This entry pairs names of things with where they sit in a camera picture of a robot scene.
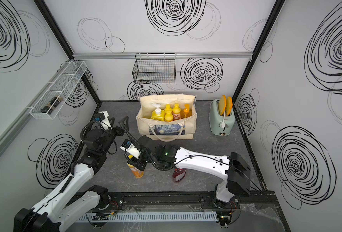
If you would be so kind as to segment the orange bottle yellow cap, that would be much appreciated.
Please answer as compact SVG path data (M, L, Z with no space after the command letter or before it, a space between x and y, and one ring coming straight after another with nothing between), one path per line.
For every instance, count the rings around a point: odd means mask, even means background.
M128 157L132 162L138 161L138 159L134 158L134 156L132 156L132 155L128 155ZM140 169L138 169L134 165L130 164L128 161L127 161L127 166L130 168L130 170L133 173L133 175L135 176L135 178L142 178L143 177L144 171L141 171Z
M172 121L173 121L173 114L172 114L172 111L171 111L171 110L165 111L164 120L165 120L166 122L172 122Z
M172 111L171 105L170 105L170 104L166 104L164 110L165 110L166 113L167 113L168 111Z
M176 103L172 109L173 120L179 120L181 118L181 108L178 103Z

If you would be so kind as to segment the yellow pump soap bottle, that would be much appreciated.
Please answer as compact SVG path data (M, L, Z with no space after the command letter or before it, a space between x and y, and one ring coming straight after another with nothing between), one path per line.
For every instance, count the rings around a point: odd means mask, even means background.
M151 119L158 121L165 121L165 111L161 109L161 105L158 103L153 103L155 110L152 112Z

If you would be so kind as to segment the cream canvas shopping bag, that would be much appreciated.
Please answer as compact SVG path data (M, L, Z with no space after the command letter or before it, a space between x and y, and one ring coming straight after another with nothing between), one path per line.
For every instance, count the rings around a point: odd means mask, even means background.
M193 139L197 128L196 96L187 94L149 95L139 98L141 108L136 116L138 131L153 140L171 142ZM166 105L178 104L184 110L188 104L191 116L171 122L151 119L156 108L164 110Z

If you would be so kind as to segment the amber dish soap bottle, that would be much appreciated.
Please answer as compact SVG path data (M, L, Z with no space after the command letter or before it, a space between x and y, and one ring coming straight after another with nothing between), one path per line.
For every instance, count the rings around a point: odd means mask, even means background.
M181 118L186 119L190 116L192 116L192 108L191 108L190 104L185 104L184 109L181 112Z

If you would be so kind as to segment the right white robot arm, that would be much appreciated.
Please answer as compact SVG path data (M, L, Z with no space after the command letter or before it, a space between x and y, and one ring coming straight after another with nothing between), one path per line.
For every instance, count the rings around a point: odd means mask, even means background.
M215 199L228 203L233 197L249 197L251 168L244 158L232 152L228 156L208 155L188 150L176 145L162 145L144 135L136 139L127 125L119 123L127 134L121 149L129 165L144 171L151 164L159 171L190 169L214 175L222 182L217 185Z

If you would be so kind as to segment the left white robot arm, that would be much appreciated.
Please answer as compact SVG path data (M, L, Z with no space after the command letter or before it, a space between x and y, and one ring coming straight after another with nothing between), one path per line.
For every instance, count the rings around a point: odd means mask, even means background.
M73 162L67 177L32 208L21 209L14 217L15 232L64 232L88 211L99 207L106 209L110 201L108 189L92 186L70 203L78 190L90 180L107 159L107 154L117 136L128 131L128 116L112 126L114 118L95 118L81 131L80 138L87 149L83 156Z

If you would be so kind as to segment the red liquid bottle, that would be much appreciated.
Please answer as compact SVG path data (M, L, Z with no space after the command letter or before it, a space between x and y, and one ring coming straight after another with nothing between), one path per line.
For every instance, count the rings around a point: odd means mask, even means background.
M172 180L173 182L178 183L184 179L185 175L186 175L185 169L174 169Z

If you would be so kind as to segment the dark bottle in shelf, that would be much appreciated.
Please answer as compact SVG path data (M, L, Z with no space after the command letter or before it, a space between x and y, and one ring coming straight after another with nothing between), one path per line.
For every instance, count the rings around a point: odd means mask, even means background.
M41 110L41 113L47 113L50 115L55 108L62 102L62 97L54 96Z

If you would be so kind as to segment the yellow toast slice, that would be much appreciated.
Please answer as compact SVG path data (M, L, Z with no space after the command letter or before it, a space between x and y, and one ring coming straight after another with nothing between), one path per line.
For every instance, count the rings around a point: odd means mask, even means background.
M219 115L223 116L225 114L226 106L227 106L227 98L225 95L222 95L218 103Z

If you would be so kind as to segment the orange toast slice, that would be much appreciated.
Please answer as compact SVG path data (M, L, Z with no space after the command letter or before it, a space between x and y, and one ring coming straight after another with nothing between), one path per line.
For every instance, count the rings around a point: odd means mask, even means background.
M232 107L233 107L232 97L227 97L226 116L231 115Z

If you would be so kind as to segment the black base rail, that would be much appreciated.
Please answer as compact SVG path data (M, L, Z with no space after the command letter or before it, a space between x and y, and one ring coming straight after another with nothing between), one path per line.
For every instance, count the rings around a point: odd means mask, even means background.
M243 205L255 204L264 206L267 204L279 207L278 199L273 191L251 191L249 197L232 197L228 203L218 201L214 191L184 191L184 192L110 192L109 206L106 209L98 207L93 212L124 212L130 208L161 207L171 209L190 208L193 211L231 211L240 209Z

